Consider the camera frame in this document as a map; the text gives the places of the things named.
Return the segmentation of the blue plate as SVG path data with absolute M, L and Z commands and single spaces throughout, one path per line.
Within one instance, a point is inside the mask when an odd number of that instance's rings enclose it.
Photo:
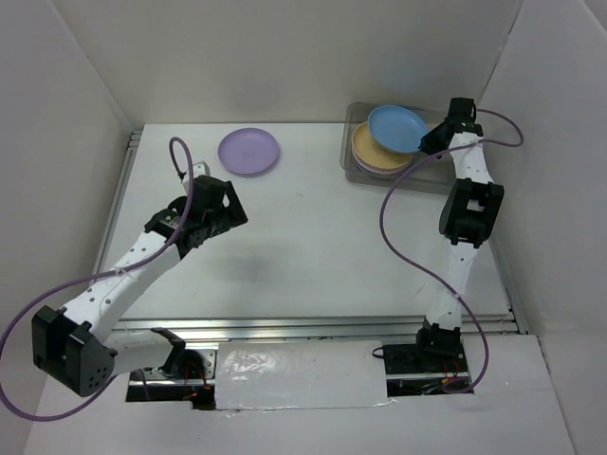
M 372 138 L 393 153 L 411 154 L 419 150 L 421 139 L 429 132 L 424 120 L 412 110 L 382 105 L 368 116 Z

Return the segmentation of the orange plate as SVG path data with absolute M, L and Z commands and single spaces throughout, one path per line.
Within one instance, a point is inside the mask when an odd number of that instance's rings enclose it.
M 352 134 L 352 151 L 357 161 L 381 169 L 396 168 L 410 162 L 414 156 L 390 152 L 372 137 L 368 123 L 358 125 Z

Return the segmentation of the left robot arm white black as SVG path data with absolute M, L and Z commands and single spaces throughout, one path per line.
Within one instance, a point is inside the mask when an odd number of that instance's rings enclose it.
M 113 330 L 190 251 L 247 220 L 231 182 L 196 177 L 193 199 L 177 198 L 156 213 L 112 276 L 95 281 L 57 310 L 43 306 L 36 312 L 31 320 L 35 366 L 80 397 L 97 392 L 114 375 L 138 369 L 180 376 L 196 357 L 182 338 L 160 327 L 122 334 Z

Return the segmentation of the purple plate front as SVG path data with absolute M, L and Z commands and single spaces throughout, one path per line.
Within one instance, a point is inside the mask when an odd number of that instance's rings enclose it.
M 367 163 L 361 162 L 361 161 L 357 161 L 356 165 L 361 170 L 366 171 L 370 174 L 380 175 L 380 176 L 392 176 L 392 175 L 398 175 L 400 173 L 405 172 L 411 166 L 411 163 L 408 162 L 402 166 L 399 166 L 396 168 L 390 168 L 390 169 L 381 169 L 381 168 L 373 167 L 373 166 L 368 165 Z

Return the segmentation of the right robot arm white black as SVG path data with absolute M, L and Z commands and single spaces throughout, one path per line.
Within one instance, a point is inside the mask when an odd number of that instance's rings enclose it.
M 420 150 L 438 155 L 448 150 L 455 171 L 454 184 L 439 218 L 439 233 L 446 238 L 449 255 L 444 281 L 446 293 L 433 303 L 416 335 L 415 365 L 427 372 L 461 350 L 462 310 L 469 274 L 478 251 L 495 225 L 505 190 L 487 170 L 476 122 L 474 100 L 453 98 L 445 119 L 421 139 Z

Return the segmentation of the purple plate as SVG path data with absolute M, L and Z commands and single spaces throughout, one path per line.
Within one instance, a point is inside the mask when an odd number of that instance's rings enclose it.
M 227 134 L 217 149 L 219 161 L 230 173 L 254 176 L 270 170 L 280 156 L 276 138 L 260 128 L 241 128 Z
M 361 170 L 366 171 L 370 174 L 380 175 L 380 176 L 392 176 L 392 175 L 398 175 L 400 173 L 405 172 L 411 166 L 411 163 L 408 162 L 402 166 L 399 166 L 396 168 L 390 168 L 390 169 L 381 169 L 381 168 L 373 167 L 373 166 L 368 165 L 367 163 L 361 162 L 361 161 L 357 161 L 356 165 Z

